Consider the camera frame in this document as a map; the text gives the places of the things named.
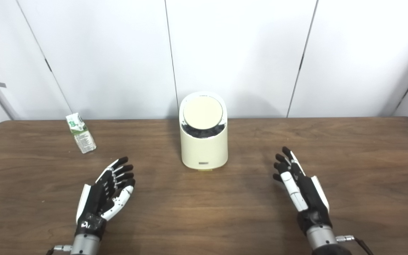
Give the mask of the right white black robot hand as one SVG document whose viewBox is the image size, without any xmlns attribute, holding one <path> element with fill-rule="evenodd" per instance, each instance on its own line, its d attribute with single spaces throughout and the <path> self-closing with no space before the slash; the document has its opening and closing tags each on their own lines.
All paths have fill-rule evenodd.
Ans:
<svg viewBox="0 0 408 255">
<path fill-rule="evenodd" d="M 282 154 L 275 155 L 273 179 L 285 186 L 298 211 L 297 222 L 304 235 L 313 226 L 333 227 L 330 206 L 317 176 L 307 176 L 295 154 L 282 147 Z"/>
</svg>

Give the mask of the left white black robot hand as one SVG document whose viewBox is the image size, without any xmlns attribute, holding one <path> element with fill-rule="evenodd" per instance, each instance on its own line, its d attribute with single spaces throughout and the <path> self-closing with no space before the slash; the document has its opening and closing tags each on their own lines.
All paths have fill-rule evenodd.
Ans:
<svg viewBox="0 0 408 255">
<path fill-rule="evenodd" d="M 94 184 L 85 184 L 76 214 L 77 235 L 93 235 L 102 239 L 107 223 L 131 198 L 135 187 L 134 166 L 123 157 L 109 164 Z"/>
</svg>

